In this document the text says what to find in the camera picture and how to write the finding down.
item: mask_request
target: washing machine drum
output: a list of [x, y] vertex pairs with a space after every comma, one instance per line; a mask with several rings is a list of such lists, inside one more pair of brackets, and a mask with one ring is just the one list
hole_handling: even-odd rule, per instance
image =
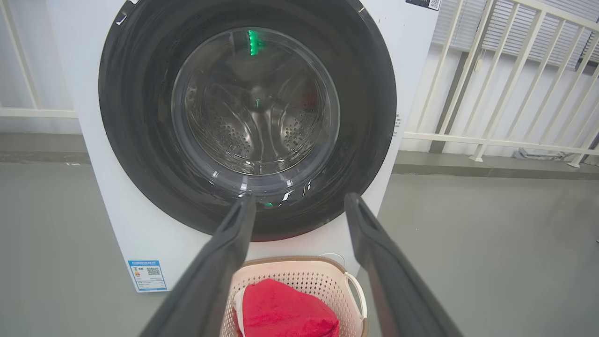
[[208, 234], [253, 194], [253, 240], [318, 228], [366, 190], [395, 93], [377, 26], [346, 0], [128, 1], [99, 70], [104, 128], [137, 188]]

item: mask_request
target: basket handle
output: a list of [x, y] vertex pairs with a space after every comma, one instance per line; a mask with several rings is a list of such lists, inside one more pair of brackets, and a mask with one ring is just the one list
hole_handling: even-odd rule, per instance
[[141, 337], [219, 335], [231, 278], [246, 259], [255, 218], [254, 197], [239, 198], [154, 313]]
[[[345, 272], [345, 274], [343, 274], [343, 276], [345, 276], [346, 282], [351, 281], [351, 283], [353, 284], [353, 287], [356, 288], [356, 291], [358, 292], [358, 297], [360, 299], [360, 308], [362, 309], [362, 312], [360, 313], [360, 319], [364, 320], [368, 316], [368, 309], [366, 307], [366, 296], [364, 296], [364, 292], [362, 291], [360, 282], [358, 282], [358, 280], [355, 277], [353, 277], [352, 274], [350, 274], [348, 272]], [[356, 303], [356, 299], [353, 298], [353, 296], [352, 296], [352, 299], [353, 299], [354, 304], [356, 306], [358, 306], [358, 304]]]
[[410, 260], [356, 193], [345, 196], [353, 253], [368, 272], [385, 336], [463, 337]]

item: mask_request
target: gray floor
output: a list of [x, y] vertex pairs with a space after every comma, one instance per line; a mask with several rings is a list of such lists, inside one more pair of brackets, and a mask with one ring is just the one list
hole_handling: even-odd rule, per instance
[[[0, 164], [0, 191], [0, 336], [136, 335], [165, 295], [133, 290], [91, 167]], [[599, 182], [392, 176], [379, 218], [465, 336], [597, 336]]]

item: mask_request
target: railing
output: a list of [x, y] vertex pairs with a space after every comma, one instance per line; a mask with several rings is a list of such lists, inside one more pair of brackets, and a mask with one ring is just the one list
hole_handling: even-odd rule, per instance
[[48, 109], [47, 107], [44, 107], [44, 104], [41, 102], [40, 95], [37, 90], [39, 88], [36, 88], [34, 84], [35, 81], [32, 77], [29, 64], [26, 60], [25, 52], [23, 50], [21, 40], [17, 33], [13, 13], [10, 10], [7, 0], [0, 0], [0, 10], [2, 11], [2, 18], [4, 19], [5, 23], [5, 27], [1, 27], [2, 25], [0, 25], [0, 29], [4, 30], [6, 28], [8, 32], [10, 43], [12, 45], [13, 51], [17, 59], [19, 67], [18, 71], [20, 72], [20, 75], [23, 77], [27, 95], [29, 100], [31, 101], [31, 108], [6, 106], [6, 104], [3, 105], [0, 101], [0, 117], [9, 116], [42, 118], [77, 118], [75, 111], [73, 111], [72, 109]]
[[[480, 76], [483, 76], [483, 73], [473, 73], [481, 68], [477, 63], [485, 61], [484, 57], [480, 56], [482, 39], [497, 1], [507, 2], [507, 0], [495, 0], [487, 3], [472, 47], [463, 63], [463, 70], [459, 75], [456, 74], [452, 88], [449, 90], [450, 94], [444, 102], [444, 112], [440, 113], [443, 105], [438, 104], [438, 107], [432, 108], [431, 106], [433, 98], [444, 91], [441, 87], [449, 86], [448, 83], [442, 81], [441, 73], [446, 70], [450, 42], [462, 7], [463, 0], [458, 0], [447, 40], [438, 57], [439, 61], [432, 76], [431, 85], [429, 87], [421, 85], [420, 95], [424, 96], [422, 91], [428, 90], [426, 100], [420, 113], [418, 110], [413, 111], [404, 138], [473, 144], [476, 145], [476, 149], [468, 154], [472, 154], [470, 158], [475, 161], [483, 161], [482, 156], [490, 146], [566, 152], [574, 156], [569, 165], [579, 167], [584, 155], [599, 155], [599, 150], [596, 147], [590, 148], [599, 134], [599, 94], [597, 93], [599, 86], [594, 86], [599, 76], [599, 67], [595, 67], [590, 77], [585, 74], [584, 80], [581, 80], [592, 51], [599, 42], [599, 34], [597, 34], [599, 24], [536, 0], [509, 1], [513, 4], [510, 16], [486, 70], [485, 78], [480, 82]], [[511, 56], [502, 54], [502, 51], [516, 15], [523, 10], [523, 7], [528, 8], [529, 11], [530, 9], [534, 10], [534, 17], [522, 48], [513, 59]], [[547, 16], [558, 19], [559, 23], [553, 32], [553, 37], [548, 42], [543, 59], [539, 63], [535, 63], [528, 60], [529, 53]], [[578, 29], [563, 61], [555, 70], [551, 68], [552, 66], [548, 66], [547, 62], [566, 24], [576, 25]], [[568, 60], [572, 57], [583, 31], [591, 31], [590, 35], [587, 34], [591, 37], [590, 50], [585, 52], [578, 68], [572, 74], [572, 70], [567, 70]], [[507, 75], [506, 64], [513, 65], [509, 70], [507, 80], [504, 85], [501, 85], [501, 80], [496, 77], [499, 68], [504, 75]], [[525, 66], [528, 78], [521, 79]], [[534, 77], [530, 80], [530, 75], [533, 72]], [[548, 75], [553, 77], [551, 84], [548, 88], [542, 88], [546, 87], [545, 84], [548, 83]], [[479, 78], [473, 85], [472, 79], [475, 76], [479, 76]], [[491, 82], [499, 82], [500, 85], [492, 86]], [[513, 97], [516, 87], [519, 88], [519, 95]], [[501, 93], [495, 104], [488, 104], [486, 102], [491, 100], [489, 96], [497, 92], [493, 88], [498, 88], [496, 90], [501, 90]], [[469, 104], [460, 105], [465, 100], [474, 101], [472, 108], [468, 106]], [[431, 130], [430, 123], [426, 123], [426, 121], [439, 115], [437, 128]], [[448, 126], [453, 121], [457, 121], [456, 118], [460, 120], [459, 123], [456, 123], [459, 124], [459, 127], [450, 130]]]

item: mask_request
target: washing machine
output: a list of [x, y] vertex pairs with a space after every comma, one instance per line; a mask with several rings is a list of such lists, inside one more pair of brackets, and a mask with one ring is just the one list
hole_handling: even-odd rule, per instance
[[420, 2], [48, 0], [138, 292], [172, 289], [245, 194], [248, 259], [358, 272], [343, 200], [381, 205], [437, 21]]

